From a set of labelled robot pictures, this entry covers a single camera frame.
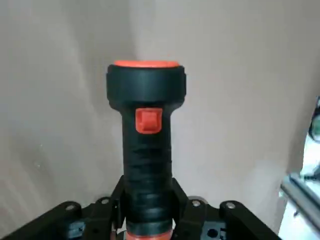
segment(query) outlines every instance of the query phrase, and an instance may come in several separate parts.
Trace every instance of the beige wall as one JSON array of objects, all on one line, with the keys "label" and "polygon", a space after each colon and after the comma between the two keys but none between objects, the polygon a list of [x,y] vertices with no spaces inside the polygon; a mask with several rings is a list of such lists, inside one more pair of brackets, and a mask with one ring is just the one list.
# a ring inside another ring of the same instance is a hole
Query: beige wall
[{"label": "beige wall", "polygon": [[0,236],[65,200],[110,193],[121,117],[115,59],[178,60],[173,173],[213,206],[235,199],[277,231],[281,178],[302,165],[320,93],[318,0],[0,1]]}]

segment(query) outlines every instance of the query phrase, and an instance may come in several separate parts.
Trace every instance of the flashlight handle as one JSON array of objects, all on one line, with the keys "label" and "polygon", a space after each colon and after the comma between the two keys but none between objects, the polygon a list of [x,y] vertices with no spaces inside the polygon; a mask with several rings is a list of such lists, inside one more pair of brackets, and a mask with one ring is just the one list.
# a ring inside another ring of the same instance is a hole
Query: flashlight handle
[{"label": "flashlight handle", "polygon": [[[159,132],[138,131],[138,110],[143,113],[144,109],[161,111]],[[137,236],[172,229],[171,113],[169,107],[160,104],[138,104],[121,111],[126,226],[129,233]]]}]

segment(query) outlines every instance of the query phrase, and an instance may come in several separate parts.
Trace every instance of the black plastic mount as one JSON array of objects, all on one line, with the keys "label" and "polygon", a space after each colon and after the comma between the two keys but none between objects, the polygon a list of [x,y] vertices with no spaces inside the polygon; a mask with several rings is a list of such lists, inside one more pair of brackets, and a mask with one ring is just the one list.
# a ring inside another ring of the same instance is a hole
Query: black plastic mount
[{"label": "black plastic mount", "polygon": [[[188,199],[172,179],[172,240],[281,240],[250,210],[237,201],[225,201],[219,209],[201,200]],[[2,240],[123,240],[126,213],[124,179],[112,195],[85,208],[66,201],[27,223]]]}]

